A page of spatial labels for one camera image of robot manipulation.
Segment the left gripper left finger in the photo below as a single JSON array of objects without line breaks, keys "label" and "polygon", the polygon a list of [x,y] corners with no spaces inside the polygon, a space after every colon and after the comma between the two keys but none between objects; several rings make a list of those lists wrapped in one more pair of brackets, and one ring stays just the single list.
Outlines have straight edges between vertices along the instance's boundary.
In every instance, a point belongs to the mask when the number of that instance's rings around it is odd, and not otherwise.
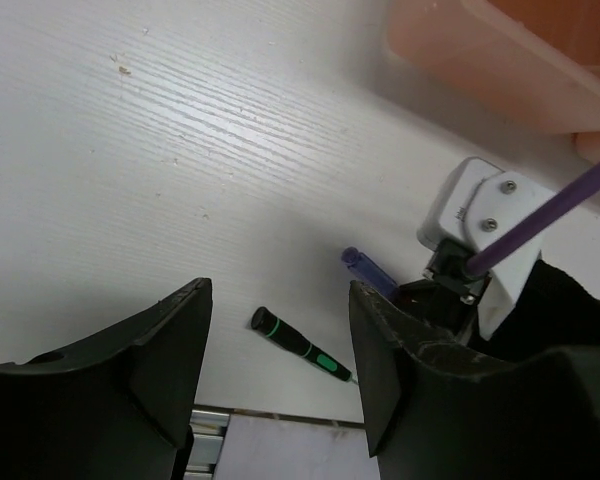
[{"label": "left gripper left finger", "polygon": [[211,322],[197,278],[152,307],[0,364],[0,479],[180,479]]}]

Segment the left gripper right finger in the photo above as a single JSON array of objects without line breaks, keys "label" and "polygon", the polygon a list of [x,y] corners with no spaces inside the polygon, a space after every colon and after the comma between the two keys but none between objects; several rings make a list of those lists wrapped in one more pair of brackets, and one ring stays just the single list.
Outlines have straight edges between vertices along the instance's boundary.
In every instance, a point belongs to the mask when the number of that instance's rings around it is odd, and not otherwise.
[{"label": "left gripper right finger", "polygon": [[385,479],[600,479],[600,347],[507,363],[353,282],[369,453]]}]

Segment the pink plastic toolbox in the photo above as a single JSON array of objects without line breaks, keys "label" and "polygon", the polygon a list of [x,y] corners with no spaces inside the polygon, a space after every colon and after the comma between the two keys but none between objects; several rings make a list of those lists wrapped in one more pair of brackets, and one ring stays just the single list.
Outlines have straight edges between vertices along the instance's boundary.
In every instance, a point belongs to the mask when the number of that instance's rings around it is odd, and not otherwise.
[{"label": "pink plastic toolbox", "polygon": [[374,90],[561,188],[600,161],[600,1],[393,1]]}]

